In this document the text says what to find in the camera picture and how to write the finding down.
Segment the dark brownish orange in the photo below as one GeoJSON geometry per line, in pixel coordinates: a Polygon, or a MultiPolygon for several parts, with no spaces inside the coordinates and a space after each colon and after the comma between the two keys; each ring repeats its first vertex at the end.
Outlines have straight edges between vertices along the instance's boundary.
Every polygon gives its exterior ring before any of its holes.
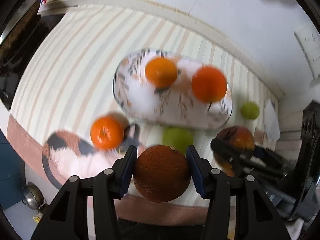
{"type": "Polygon", "coordinates": [[[151,146],[137,158],[133,182],[136,190],[149,201],[175,200],[190,184],[186,157],[170,146],[151,146]]]}

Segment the red yellow apple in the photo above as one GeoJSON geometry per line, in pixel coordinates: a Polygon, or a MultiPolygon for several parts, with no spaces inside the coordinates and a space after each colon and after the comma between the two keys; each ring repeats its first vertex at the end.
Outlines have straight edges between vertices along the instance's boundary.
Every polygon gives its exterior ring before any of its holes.
{"type": "MultiPolygon", "coordinates": [[[[231,145],[233,148],[244,152],[246,156],[251,158],[252,155],[247,154],[247,150],[254,150],[255,143],[252,136],[252,133],[243,126],[232,126],[229,128],[222,129],[216,136],[227,144],[231,145]]],[[[222,171],[225,172],[230,177],[234,177],[234,171],[232,170],[233,165],[225,158],[222,157],[221,153],[213,152],[215,162],[222,168],[222,171]]]]}

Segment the orange on cat mat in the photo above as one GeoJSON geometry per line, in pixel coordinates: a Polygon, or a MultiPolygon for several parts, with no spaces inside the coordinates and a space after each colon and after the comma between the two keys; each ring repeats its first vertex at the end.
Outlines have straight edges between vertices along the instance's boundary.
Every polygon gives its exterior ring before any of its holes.
{"type": "Polygon", "coordinates": [[[113,116],[96,119],[90,129],[93,145],[101,150],[116,148],[124,139],[124,128],[113,116]]]}

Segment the small orange on plate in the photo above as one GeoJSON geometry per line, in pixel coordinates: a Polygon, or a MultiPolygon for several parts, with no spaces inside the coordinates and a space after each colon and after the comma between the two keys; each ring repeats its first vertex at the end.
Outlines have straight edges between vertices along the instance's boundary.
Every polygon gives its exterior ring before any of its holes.
{"type": "Polygon", "coordinates": [[[177,79],[176,64],[164,57],[154,57],[145,66],[145,77],[155,88],[170,87],[177,79]]]}

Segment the green apple near plate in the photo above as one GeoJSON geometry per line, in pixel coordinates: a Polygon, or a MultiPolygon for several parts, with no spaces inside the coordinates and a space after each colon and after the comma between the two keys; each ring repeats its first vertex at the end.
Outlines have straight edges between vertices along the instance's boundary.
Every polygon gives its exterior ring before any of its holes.
{"type": "Polygon", "coordinates": [[[185,155],[188,146],[193,145],[194,135],[191,131],[178,127],[169,127],[163,131],[162,144],[175,147],[185,155]]]}

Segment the large red-orange orange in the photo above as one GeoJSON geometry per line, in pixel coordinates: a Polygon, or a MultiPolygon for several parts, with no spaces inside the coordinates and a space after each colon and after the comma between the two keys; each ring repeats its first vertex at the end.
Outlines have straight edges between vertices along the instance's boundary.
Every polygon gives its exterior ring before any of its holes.
{"type": "Polygon", "coordinates": [[[202,66],[193,74],[191,90],[195,98],[201,102],[217,102],[226,94],[227,80],[219,69],[202,66]]]}

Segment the green apple far right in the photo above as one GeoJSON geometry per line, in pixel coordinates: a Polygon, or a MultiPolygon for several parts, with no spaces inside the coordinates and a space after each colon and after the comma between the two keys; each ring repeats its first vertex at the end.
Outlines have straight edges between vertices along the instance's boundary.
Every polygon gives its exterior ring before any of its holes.
{"type": "Polygon", "coordinates": [[[241,114],[245,119],[255,120],[260,115],[260,108],[255,102],[246,101],[241,107],[241,114]]]}

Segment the steel pot on floor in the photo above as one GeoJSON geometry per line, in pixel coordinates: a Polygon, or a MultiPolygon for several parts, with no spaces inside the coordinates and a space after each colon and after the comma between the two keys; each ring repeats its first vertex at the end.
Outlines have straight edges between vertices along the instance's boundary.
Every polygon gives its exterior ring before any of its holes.
{"type": "Polygon", "coordinates": [[[32,182],[28,182],[22,189],[22,203],[32,210],[40,210],[46,204],[40,189],[32,182]]]}

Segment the black induction stove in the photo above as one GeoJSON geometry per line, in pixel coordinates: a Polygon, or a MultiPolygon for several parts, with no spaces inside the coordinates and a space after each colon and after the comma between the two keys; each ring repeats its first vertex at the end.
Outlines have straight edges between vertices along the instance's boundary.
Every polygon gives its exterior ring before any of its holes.
{"type": "Polygon", "coordinates": [[[63,16],[36,15],[18,36],[6,57],[1,59],[1,101],[6,109],[11,109],[18,84],[31,58],[63,16]]]}

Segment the white wall socket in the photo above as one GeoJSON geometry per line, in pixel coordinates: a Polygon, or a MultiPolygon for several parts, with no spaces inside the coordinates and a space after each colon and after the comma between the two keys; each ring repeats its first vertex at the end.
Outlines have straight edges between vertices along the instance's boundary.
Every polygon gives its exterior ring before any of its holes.
{"type": "Polygon", "coordinates": [[[295,37],[307,59],[314,79],[319,79],[319,32],[315,26],[305,24],[295,31],[295,37]]]}

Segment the striped cat table mat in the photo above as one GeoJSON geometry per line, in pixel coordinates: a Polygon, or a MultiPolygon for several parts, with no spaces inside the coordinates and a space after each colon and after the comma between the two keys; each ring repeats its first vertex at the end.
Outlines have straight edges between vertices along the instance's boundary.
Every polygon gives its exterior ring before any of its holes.
{"type": "Polygon", "coordinates": [[[73,175],[93,177],[112,167],[130,145],[142,153],[162,144],[169,127],[191,131],[199,155],[215,166],[211,140],[230,126],[264,133],[264,114],[246,121],[240,109],[248,100],[264,109],[267,99],[278,104],[236,57],[190,29],[146,12],[86,5],[65,14],[28,63],[11,106],[7,139],[58,189],[73,175]],[[223,72],[233,102],[230,119],[218,129],[191,129],[128,117],[114,99],[113,78],[122,59],[143,48],[170,51],[223,72]],[[93,145],[90,129],[106,115],[122,124],[124,139],[116,148],[101,150],[93,145]]]}

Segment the blue cabinet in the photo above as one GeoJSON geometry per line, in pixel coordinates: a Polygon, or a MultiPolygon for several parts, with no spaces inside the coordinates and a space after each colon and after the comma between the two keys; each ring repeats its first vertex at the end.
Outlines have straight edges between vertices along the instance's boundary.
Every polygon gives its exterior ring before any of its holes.
{"type": "Polygon", "coordinates": [[[1,206],[5,210],[22,200],[22,168],[24,162],[1,132],[0,191],[1,206]]]}

